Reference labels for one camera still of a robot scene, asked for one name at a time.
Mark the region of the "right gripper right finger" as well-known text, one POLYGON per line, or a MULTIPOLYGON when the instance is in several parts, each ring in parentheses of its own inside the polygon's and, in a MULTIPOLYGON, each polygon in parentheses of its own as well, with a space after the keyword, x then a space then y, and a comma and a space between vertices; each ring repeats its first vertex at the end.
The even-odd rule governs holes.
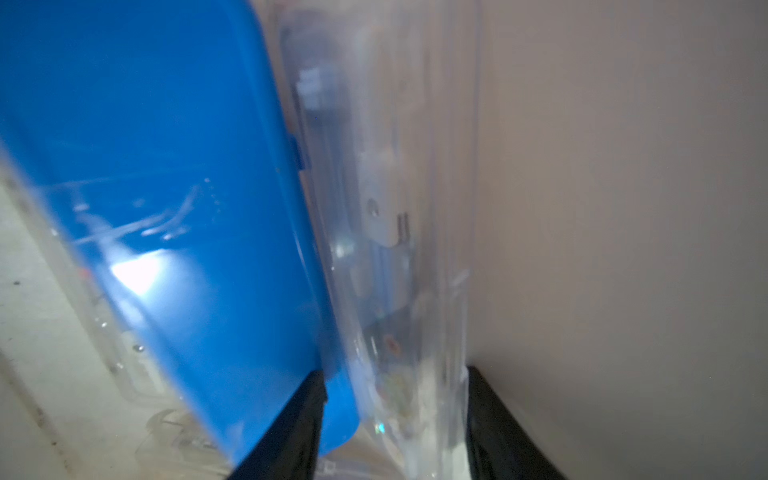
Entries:
POLYGON ((480 371, 468 368, 465 445, 473 480, 564 480, 480 371))

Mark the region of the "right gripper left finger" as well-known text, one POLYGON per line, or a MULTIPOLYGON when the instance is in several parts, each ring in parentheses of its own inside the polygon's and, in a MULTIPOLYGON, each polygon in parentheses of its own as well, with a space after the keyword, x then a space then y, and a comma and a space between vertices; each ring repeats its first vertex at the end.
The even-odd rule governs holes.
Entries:
POLYGON ((327 402, 323 373, 310 372, 228 480, 312 480, 327 402))

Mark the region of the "blue plastic pencil case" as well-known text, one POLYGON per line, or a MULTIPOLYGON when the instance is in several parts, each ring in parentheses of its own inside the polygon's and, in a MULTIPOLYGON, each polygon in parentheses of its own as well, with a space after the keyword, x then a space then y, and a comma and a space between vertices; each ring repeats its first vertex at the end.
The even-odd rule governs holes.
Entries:
POLYGON ((5 1, 1 141, 46 219, 243 461, 333 318, 247 1, 5 1))

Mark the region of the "white canvas cartoon bag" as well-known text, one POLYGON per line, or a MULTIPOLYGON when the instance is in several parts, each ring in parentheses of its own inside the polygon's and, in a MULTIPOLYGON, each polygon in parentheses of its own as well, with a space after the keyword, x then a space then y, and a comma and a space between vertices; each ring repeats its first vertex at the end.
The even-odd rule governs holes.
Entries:
MULTIPOLYGON (((279 48, 263 30, 333 318, 313 479, 403 479, 365 432, 279 48)), ((767 475, 767 5, 476 1, 466 361, 565 479, 767 475)), ((140 479, 227 479, 214 441, 46 219, 1 177, 127 401, 140 479)))

